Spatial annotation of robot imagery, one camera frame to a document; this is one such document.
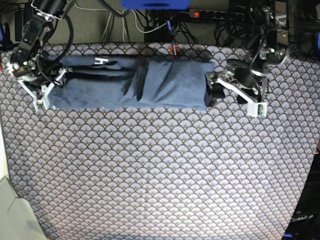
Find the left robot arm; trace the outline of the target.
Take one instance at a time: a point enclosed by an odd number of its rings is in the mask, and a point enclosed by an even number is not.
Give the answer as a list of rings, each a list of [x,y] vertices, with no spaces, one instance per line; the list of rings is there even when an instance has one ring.
[[[231,0],[224,14],[226,43],[240,43],[243,59],[229,58],[223,70],[205,75],[204,103],[213,107],[225,90],[236,93],[239,104],[262,107],[268,92],[270,69],[289,55],[287,3],[284,0]]]

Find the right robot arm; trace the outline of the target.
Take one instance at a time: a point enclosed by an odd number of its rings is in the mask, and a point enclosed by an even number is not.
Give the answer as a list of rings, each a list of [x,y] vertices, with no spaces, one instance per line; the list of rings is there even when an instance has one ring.
[[[22,28],[22,39],[7,62],[8,73],[17,78],[26,78],[27,82],[41,81],[62,87],[63,81],[58,79],[61,59],[68,53],[73,39],[74,28],[69,10],[74,0],[33,0],[31,7],[36,13]],[[68,42],[60,55],[50,60],[44,46],[55,32],[52,22],[65,20],[69,29]]]

